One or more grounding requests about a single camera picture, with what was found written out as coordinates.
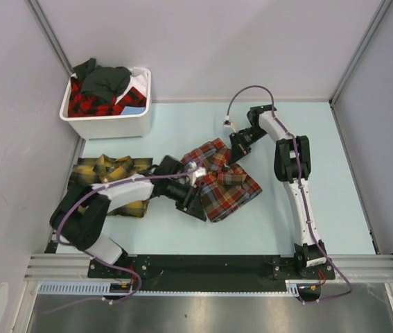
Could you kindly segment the red brown plaid shirt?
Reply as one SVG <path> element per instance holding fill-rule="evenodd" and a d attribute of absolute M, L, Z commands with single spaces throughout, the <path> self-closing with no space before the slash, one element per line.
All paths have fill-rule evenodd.
<path fill-rule="evenodd" d="M 184 164 L 195 162 L 206 169 L 206 175 L 198 179 L 197 185 L 205 214 L 212 223 L 226 219 L 262 192 L 260 185 L 239 164 L 228 165 L 231 154 L 231 149 L 216 138 L 182 158 Z"/>

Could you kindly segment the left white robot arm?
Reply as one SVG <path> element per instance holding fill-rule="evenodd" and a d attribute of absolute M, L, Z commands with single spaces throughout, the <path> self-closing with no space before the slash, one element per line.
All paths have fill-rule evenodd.
<path fill-rule="evenodd" d="M 102 229 L 107 215 L 137 201 L 164 196 L 175 208 L 201 221 L 207 217 L 197 182 L 207 174 L 201 163 L 185 164 L 167 155 L 132 176 L 104 183 L 72 185 L 50 218 L 56 239 L 103 262 L 112 277 L 122 276 L 128 268 L 128 253 Z"/>

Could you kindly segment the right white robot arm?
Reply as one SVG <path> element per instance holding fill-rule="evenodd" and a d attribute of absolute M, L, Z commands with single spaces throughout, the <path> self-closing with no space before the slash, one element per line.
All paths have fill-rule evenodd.
<path fill-rule="evenodd" d="M 229 136 L 234 164 L 251 153 L 251 146 L 268 136 L 275 143 L 274 173 L 290 201 L 295 223 L 294 270 L 301 278 L 311 278 L 327 268 L 327 255 L 313 217 L 308 192 L 311 173 L 310 143 L 306 136 L 296 136 L 277 117 L 272 104 L 250 108 L 248 128 Z"/>

